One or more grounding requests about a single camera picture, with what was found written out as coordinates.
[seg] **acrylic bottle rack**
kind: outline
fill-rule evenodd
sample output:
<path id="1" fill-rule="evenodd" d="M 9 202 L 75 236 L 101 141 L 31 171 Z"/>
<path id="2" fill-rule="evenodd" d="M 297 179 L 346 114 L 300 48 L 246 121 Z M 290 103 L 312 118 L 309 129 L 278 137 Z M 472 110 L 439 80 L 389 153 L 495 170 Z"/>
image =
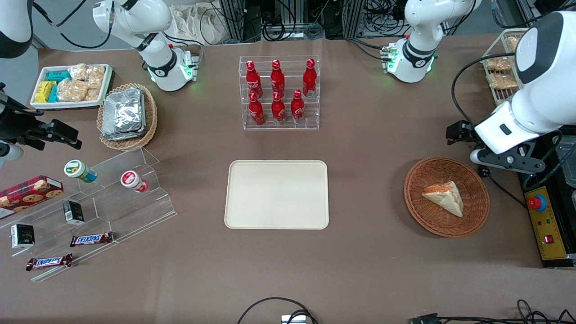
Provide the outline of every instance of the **acrylic bottle rack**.
<path id="1" fill-rule="evenodd" d="M 119 154 L 92 168 L 98 172 L 92 183 L 76 178 L 62 181 L 64 194 L 43 202 L 30 212 L 10 216 L 11 222 L 0 226 L 0 235 L 10 237 L 16 223 L 34 226 L 35 245 L 12 249 L 12 256 L 22 263 L 22 271 L 30 258 L 62 257 L 73 254 L 72 267 L 118 243 L 177 215 L 168 193 L 160 187 L 153 165 L 159 161 L 146 149 L 138 147 Z M 120 184 L 124 171 L 134 170 L 148 181 L 144 193 Z M 79 226 L 65 222 L 63 203 L 67 200 L 82 205 L 85 223 Z M 113 232 L 114 241 L 107 244 L 70 247 L 72 236 Z M 42 281 L 68 269 L 65 266 L 34 270 L 32 281 Z"/>
<path id="2" fill-rule="evenodd" d="M 304 97 L 304 121 L 300 124 L 294 123 L 290 112 L 290 102 L 292 101 L 293 92 L 296 89 L 302 90 L 303 75 L 306 70 L 306 61 L 312 58 L 316 61 L 316 95 L 314 97 Z M 284 73 L 286 87 L 283 98 L 286 106 L 286 123 L 278 126 L 274 123 L 272 117 L 272 84 L 270 74 L 272 73 L 272 61 L 279 60 L 282 72 Z M 260 103 L 264 109 L 266 123 L 258 126 L 250 116 L 248 109 L 248 84 L 246 82 L 246 62 L 253 61 L 256 71 L 260 75 L 262 90 L 264 95 L 260 98 Z M 290 129 L 318 129 L 320 128 L 320 56 L 318 55 L 295 55 L 295 56 L 241 56 L 238 67 L 240 82 L 240 104 L 242 107 L 242 125 L 246 130 L 290 130 Z"/>

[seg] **yellow snack box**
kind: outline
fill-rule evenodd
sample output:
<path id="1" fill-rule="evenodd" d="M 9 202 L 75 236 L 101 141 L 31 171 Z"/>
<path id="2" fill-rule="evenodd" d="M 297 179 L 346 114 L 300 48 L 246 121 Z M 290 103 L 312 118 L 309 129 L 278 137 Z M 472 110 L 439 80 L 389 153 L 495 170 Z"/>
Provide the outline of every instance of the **yellow snack box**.
<path id="1" fill-rule="evenodd" d="M 38 91 L 34 95 L 34 102 L 47 103 L 50 97 L 52 87 L 56 85 L 56 81 L 42 81 L 38 85 Z"/>

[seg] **brown table surface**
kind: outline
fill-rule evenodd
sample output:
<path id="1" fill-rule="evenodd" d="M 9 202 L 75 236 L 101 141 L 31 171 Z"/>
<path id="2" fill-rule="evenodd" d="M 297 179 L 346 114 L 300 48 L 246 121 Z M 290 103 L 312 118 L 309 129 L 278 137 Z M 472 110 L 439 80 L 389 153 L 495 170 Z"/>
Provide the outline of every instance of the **brown table surface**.
<path id="1" fill-rule="evenodd" d="M 152 92 L 158 130 L 146 147 L 160 163 L 161 185 L 176 217 L 44 282 L 29 282 L 21 259 L 0 244 L 2 323 L 235 323 L 258 299 L 284 296 L 307 305 L 321 323 L 404 323 L 438 312 L 516 316 L 516 300 L 558 316 L 576 304 L 569 270 L 540 268 L 529 217 L 492 183 L 483 228 L 462 239 L 425 231 L 409 214 L 402 185 L 420 159 L 450 156 L 473 164 L 466 144 L 447 146 L 461 119 L 450 98 L 454 75 L 482 56 L 496 35 L 446 37 L 426 78 L 404 84 L 344 41 L 206 47 L 197 82 L 163 92 L 134 50 L 40 50 L 40 66 L 107 63 L 114 85 Z M 373 40 L 387 44 L 389 40 Z M 321 126 L 316 131 L 244 131 L 238 102 L 241 55 L 322 55 Z M 483 71 L 457 86 L 474 120 L 494 108 Z M 2 187 L 35 175 L 64 178 L 70 159 L 97 164 L 118 151 L 98 140 L 96 110 L 48 112 L 80 131 L 75 151 L 47 144 L 0 171 Z M 328 165 L 330 224 L 322 231 L 228 229 L 228 167 L 240 159 L 319 159 Z M 520 197 L 517 175 L 494 171 Z M 279 203 L 289 208 L 290 202 Z M 296 308 L 269 302 L 246 323 L 278 323 Z"/>

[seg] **small black box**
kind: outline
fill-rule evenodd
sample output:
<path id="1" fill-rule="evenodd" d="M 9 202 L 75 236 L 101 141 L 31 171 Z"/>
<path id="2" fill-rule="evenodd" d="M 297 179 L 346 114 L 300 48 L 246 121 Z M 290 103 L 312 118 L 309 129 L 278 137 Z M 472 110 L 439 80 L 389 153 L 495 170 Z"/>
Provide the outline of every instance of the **small black box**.
<path id="1" fill-rule="evenodd" d="M 34 246 L 34 227 L 28 224 L 14 224 L 10 227 L 12 248 Z"/>
<path id="2" fill-rule="evenodd" d="M 66 222 L 72 225 L 84 224 L 84 214 L 82 213 L 82 206 L 74 201 L 66 201 L 64 203 L 64 215 Z"/>

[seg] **round wicker basket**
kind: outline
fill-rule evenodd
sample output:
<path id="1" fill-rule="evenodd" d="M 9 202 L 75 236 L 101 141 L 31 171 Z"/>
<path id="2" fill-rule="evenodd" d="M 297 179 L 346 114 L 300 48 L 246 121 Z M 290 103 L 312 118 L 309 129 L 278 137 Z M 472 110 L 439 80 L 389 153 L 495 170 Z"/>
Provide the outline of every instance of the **round wicker basket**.
<path id="1" fill-rule="evenodd" d="M 100 141 L 111 149 L 126 151 L 137 146 L 144 146 L 150 142 L 152 136 L 154 136 L 154 133 L 156 132 L 156 126 L 158 125 L 158 110 L 156 109 L 156 102 L 154 101 L 154 98 L 152 98 L 150 91 L 148 91 L 145 86 L 133 83 L 123 84 L 117 88 L 114 88 L 110 92 L 120 92 L 131 87 L 138 88 L 144 93 L 144 109 L 146 111 L 146 127 L 148 130 L 142 137 L 128 138 L 127 140 L 120 141 L 108 141 L 103 136 L 100 136 Z M 102 102 L 98 108 L 98 118 L 96 119 L 96 126 L 98 127 L 98 130 L 100 130 L 100 133 L 102 133 L 103 109 L 104 103 Z"/>
<path id="2" fill-rule="evenodd" d="M 464 217 L 457 217 L 422 196 L 424 188 L 450 180 L 460 191 Z M 488 191 L 478 174 L 466 164 L 443 156 L 424 159 L 410 169 L 404 181 L 404 200 L 420 225 L 446 238 L 473 234 L 490 211 Z"/>

